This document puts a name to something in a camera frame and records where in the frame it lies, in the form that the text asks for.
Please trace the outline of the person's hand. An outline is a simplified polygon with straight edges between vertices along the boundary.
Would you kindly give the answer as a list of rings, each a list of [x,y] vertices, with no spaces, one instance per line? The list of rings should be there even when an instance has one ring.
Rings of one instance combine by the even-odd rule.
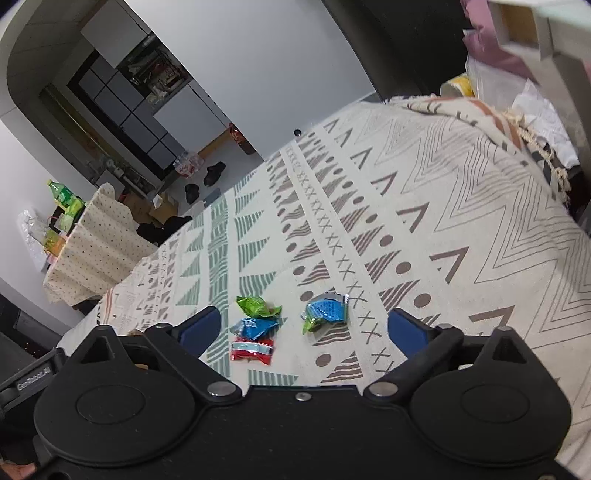
[[[1,478],[10,480],[25,480],[28,479],[36,471],[34,463],[26,465],[17,465],[10,462],[1,464]]]

